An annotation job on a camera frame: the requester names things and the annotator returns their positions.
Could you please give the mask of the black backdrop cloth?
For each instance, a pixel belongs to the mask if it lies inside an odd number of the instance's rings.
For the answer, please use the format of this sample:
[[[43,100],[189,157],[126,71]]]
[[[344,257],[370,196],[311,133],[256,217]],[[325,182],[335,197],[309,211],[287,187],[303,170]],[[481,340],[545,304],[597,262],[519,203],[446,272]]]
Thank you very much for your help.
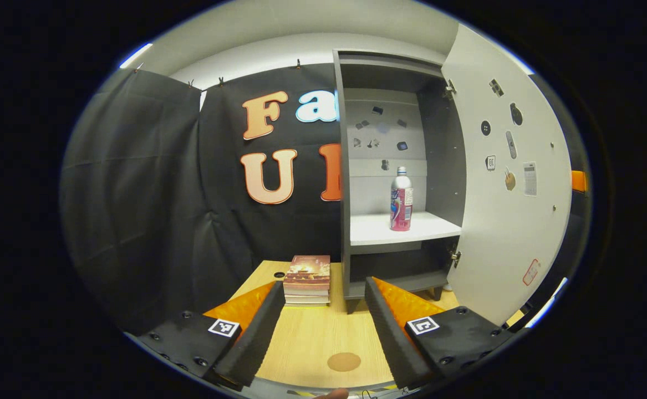
[[[558,97],[572,170],[586,152]],[[205,91],[121,70],[83,111],[65,153],[60,215],[85,285],[135,336],[224,303],[263,260],[341,261],[341,154],[334,63],[285,66]],[[564,240],[591,204],[572,190]]]

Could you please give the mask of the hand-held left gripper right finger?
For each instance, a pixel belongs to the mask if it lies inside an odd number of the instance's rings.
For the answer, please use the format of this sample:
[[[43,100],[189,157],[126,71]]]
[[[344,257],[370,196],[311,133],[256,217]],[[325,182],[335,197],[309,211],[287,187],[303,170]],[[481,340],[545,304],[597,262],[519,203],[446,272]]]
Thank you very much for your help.
[[[399,388],[462,376],[514,336],[467,306],[445,310],[374,276],[366,278],[364,297]]]

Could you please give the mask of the red-brown cover book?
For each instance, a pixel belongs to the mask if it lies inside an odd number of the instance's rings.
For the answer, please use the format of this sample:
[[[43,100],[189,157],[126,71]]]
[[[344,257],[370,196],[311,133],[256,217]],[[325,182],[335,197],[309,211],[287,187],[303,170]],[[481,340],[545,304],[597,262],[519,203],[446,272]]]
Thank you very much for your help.
[[[323,296],[330,292],[330,256],[296,255],[283,279],[286,295]]]

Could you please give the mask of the pink label bottle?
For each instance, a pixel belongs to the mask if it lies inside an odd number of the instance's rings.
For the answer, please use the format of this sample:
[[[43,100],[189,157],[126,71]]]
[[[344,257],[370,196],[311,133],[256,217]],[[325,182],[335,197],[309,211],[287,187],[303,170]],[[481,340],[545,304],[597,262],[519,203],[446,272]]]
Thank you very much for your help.
[[[414,189],[404,166],[397,167],[396,177],[391,184],[390,229],[395,232],[410,230]]]

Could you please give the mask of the grey cabinet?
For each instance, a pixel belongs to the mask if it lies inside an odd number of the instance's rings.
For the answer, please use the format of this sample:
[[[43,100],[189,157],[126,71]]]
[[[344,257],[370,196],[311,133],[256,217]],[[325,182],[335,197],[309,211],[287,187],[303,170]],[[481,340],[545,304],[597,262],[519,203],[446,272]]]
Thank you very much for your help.
[[[375,276],[440,300],[461,234],[467,183],[457,108],[441,65],[399,55],[333,52],[341,154],[341,293],[352,314]],[[414,189],[410,230],[390,229],[391,184]]]

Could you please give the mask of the ceiling light strip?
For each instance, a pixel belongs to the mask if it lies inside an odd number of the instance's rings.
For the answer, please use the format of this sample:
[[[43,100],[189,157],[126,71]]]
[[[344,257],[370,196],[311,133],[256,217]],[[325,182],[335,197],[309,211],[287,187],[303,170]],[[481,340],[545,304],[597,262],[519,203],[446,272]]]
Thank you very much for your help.
[[[125,58],[119,65],[120,69],[125,69],[128,68],[131,64],[133,64],[138,57],[146,53],[151,47],[153,46],[153,43],[144,43],[142,46],[134,50],[128,57]]]

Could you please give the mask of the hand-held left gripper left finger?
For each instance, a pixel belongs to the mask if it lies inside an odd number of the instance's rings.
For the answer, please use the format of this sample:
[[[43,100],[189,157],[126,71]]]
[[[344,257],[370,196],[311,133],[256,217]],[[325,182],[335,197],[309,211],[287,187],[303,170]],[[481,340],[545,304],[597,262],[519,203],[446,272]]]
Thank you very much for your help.
[[[275,280],[205,313],[182,311],[136,340],[196,378],[224,388],[249,387],[285,303],[283,283]]]

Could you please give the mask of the brown round coaster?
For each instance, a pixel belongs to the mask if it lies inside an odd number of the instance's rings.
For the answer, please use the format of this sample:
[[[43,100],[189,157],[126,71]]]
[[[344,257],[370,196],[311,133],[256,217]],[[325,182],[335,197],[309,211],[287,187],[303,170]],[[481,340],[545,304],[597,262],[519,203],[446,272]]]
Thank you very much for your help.
[[[360,356],[351,352],[339,352],[337,354],[333,354],[327,361],[329,369],[339,373],[353,371],[354,369],[359,368],[360,364]]]

